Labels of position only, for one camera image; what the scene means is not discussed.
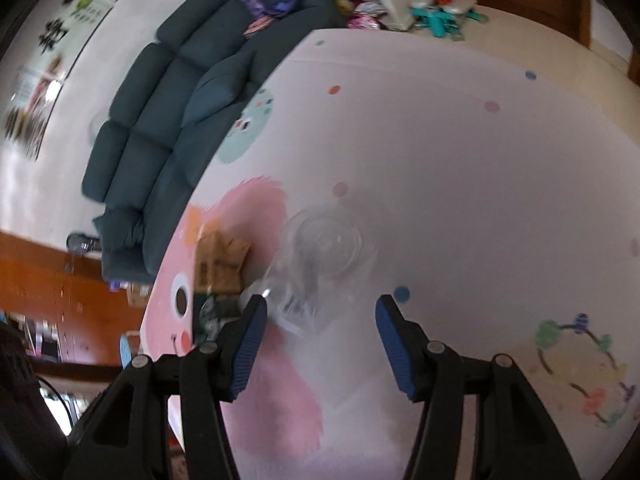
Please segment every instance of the sofa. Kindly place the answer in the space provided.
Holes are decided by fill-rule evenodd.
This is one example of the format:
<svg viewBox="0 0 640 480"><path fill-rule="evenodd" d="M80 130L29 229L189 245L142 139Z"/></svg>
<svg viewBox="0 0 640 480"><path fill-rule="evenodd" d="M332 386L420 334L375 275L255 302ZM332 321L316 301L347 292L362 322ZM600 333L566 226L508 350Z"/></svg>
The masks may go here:
<svg viewBox="0 0 640 480"><path fill-rule="evenodd" d="M127 73L82 180L82 193L105 205L94 219L105 280L153 283L193 189L244 106L308 33L345 26L332 0L301 0L247 39L252 21L239 0L186 0Z"/></svg>

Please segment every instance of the green pillow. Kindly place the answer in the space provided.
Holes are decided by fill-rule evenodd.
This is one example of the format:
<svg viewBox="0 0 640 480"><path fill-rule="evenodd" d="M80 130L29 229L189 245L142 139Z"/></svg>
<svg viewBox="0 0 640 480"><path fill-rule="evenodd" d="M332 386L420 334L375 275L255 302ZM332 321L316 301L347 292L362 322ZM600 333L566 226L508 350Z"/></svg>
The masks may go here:
<svg viewBox="0 0 640 480"><path fill-rule="evenodd" d="M198 81L184 109L182 127L212 116L240 95L251 67L252 52L238 52L212 66Z"/></svg>
<svg viewBox="0 0 640 480"><path fill-rule="evenodd" d="M94 218L103 251L120 251L142 245L145 224L140 211L130 208L111 209Z"/></svg>

